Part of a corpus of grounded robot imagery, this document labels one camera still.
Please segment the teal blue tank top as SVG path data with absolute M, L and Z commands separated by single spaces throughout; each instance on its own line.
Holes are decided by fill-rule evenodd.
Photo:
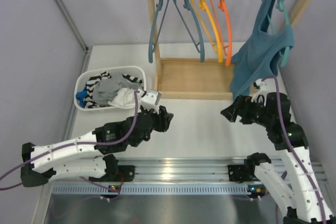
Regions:
M 240 95 L 249 96 L 250 87 L 258 79 L 278 75 L 279 51 L 291 42 L 286 30 L 269 34 L 270 18 L 276 0 L 262 0 L 251 36 L 232 56 L 234 76 L 230 83 L 233 100 Z

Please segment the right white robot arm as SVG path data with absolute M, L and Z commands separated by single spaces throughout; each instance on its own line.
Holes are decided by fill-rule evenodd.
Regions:
M 290 100 L 276 92 L 264 98 L 264 102 L 258 102 L 240 95 L 221 110 L 221 115 L 232 123 L 239 116 L 241 124 L 264 127 L 284 164 L 289 183 L 276 172 L 265 153 L 253 153 L 244 159 L 246 176 L 262 182 L 281 211 L 284 223 L 335 223 L 335 215 L 324 201 L 312 168 L 305 132 L 291 120 Z

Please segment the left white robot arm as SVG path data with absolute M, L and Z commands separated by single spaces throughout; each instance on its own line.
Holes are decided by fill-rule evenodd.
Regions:
M 93 182 L 111 182 L 119 174 L 115 153 L 150 140 L 153 131 L 166 132 L 174 115 L 141 111 L 121 122 L 106 123 L 80 137 L 52 145 L 22 145 L 24 166 L 20 178 L 24 187 L 37 187 L 53 180 L 87 177 Z

